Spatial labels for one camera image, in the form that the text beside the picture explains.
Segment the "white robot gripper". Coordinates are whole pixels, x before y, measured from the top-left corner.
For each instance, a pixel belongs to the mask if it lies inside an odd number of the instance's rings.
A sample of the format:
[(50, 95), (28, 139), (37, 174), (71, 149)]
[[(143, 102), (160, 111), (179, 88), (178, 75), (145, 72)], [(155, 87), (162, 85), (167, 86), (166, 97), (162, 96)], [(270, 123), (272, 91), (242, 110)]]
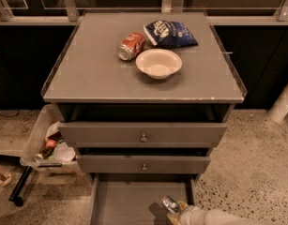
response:
[(188, 205), (185, 202), (178, 201), (181, 209), (184, 209), (181, 216), (167, 214), (167, 218), (173, 225), (204, 225), (205, 211), (197, 206)]

